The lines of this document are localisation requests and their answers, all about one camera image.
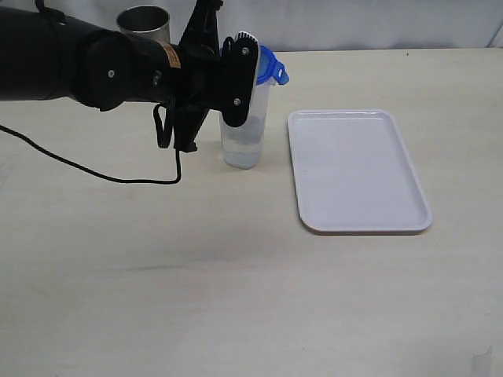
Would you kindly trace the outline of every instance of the white tray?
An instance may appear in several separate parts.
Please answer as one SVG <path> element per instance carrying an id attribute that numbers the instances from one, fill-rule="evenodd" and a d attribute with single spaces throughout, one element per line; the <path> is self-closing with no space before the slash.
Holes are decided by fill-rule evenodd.
<path id="1" fill-rule="evenodd" d="M 299 214 L 318 232 L 404 232 L 433 217 L 393 117 L 301 110 L 288 118 Z"/>

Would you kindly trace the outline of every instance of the silver cup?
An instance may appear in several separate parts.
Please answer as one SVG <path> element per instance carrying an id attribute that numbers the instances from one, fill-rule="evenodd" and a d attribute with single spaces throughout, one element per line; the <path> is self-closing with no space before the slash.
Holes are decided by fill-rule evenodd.
<path id="1" fill-rule="evenodd" d="M 134 6 L 117 16 L 117 26 L 122 33 L 169 43 L 170 15 L 154 5 Z"/>

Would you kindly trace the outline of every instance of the wooden table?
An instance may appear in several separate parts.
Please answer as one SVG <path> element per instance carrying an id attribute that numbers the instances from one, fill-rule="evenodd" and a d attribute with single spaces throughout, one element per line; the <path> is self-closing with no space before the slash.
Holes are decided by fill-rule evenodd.
<path id="1" fill-rule="evenodd" d="M 503 374 L 503 51 L 282 53 L 261 163 L 212 114 L 175 187 L 99 181 L 0 135 L 0 375 Z M 435 222 L 420 236 L 301 225 L 286 119 L 382 108 Z M 0 123 L 124 178 L 170 178 L 152 105 L 0 104 Z"/>

